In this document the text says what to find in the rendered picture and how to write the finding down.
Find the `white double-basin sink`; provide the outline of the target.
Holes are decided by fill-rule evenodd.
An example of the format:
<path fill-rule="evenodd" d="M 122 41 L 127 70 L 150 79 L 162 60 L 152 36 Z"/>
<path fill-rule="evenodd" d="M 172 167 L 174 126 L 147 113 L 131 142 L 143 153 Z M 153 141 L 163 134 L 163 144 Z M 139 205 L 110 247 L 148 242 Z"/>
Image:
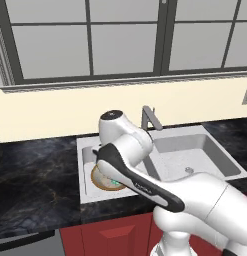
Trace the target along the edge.
<path fill-rule="evenodd" d="M 150 153 L 161 181 L 172 181 L 197 172 L 206 172 L 229 181 L 247 178 L 247 171 L 201 125 L 150 131 L 155 143 Z M 91 181 L 100 144 L 98 136 L 77 139 L 80 202 L 82 204 L 136 196 L 128 188 L 101 190 Z"/>

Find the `brown rimmed bowl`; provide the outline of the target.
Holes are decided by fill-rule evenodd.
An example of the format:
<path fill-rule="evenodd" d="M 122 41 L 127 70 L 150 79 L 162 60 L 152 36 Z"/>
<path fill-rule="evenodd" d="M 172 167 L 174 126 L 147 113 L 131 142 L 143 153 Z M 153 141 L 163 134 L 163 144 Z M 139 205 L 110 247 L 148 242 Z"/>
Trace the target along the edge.
<path fill-rule="evenodd" d="M 96 187 L 105 191 L 119 191 L 125 189 L 123 184 L 111 180 L 103 175 L 97 166 L 94 166 L 91 171 L 91 181 Z"/>

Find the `grey dishwasher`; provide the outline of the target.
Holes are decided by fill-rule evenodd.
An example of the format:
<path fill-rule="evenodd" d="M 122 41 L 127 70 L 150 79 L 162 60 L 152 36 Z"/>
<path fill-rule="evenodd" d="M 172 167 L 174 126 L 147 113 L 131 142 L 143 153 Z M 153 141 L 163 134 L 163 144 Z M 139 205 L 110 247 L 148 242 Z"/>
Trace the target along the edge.
<path fill-rule="evenodd" d="M 58 230 L 0 239 L 0 256 L 65 256 Z"/>

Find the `grey sink tap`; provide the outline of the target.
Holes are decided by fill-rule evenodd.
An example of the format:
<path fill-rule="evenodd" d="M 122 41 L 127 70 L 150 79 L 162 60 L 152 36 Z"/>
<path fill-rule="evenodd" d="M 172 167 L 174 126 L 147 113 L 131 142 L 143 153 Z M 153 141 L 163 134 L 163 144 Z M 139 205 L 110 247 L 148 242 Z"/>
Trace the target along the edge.
<path fill-rule="evenodd" d="M 155 116 L 154 111 L 149 106 L 145 105 L 142 107 L 141 128 L 147 130 L 149 123 L 151 123 L 158 131 L 163 129 L 163 126 Z"/>

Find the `red cupboard door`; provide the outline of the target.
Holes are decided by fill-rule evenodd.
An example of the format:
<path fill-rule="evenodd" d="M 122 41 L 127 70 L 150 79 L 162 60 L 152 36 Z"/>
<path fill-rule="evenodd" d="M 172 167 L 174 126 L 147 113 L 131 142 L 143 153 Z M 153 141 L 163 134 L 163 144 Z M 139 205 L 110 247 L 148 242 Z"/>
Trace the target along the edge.
<path fill-rule="evenodd" d="M 65 256 L 147 256 L 150 213 L 60 229 Z"/>

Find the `dark framed window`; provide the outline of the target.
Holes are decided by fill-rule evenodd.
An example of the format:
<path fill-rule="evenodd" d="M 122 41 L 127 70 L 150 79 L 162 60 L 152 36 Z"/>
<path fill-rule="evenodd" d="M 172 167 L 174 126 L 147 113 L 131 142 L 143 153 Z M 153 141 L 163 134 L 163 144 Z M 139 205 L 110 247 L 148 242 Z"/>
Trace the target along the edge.
<path fill-rule="evenodd" d="M 0 0 L 3 86 L 247 75 L 247 0 Z"/>

